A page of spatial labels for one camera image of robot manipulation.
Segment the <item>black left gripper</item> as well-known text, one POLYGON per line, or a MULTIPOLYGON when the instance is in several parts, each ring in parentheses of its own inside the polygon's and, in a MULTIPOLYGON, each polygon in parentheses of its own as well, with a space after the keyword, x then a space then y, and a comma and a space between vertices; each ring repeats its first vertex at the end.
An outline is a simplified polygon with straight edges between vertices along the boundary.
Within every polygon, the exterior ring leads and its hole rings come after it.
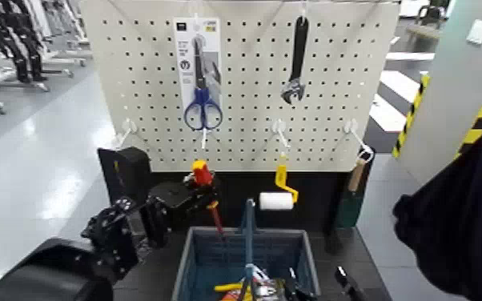
POLYGON ((199 205, 215 209, 221 199, 221 182, 213 179, 206 185, 202 171, 192 171, 183 183, 163 182, 149 191, 149 199, 155 209, 154 224, 163 231, 175 231, 184 227, 194 215, 191 209, 194 197, 199 195, 199 205))

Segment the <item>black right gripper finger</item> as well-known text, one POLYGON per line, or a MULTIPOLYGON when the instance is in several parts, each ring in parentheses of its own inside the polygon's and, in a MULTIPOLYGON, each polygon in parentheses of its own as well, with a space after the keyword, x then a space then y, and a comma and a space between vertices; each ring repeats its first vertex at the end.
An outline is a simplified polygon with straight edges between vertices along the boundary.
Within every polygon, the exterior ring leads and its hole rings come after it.
POLYGON ((341 266, 335 269, 335 280, 341 286, 342 292, 351 301, 366 301, 366 295, 358 283, 341 266))

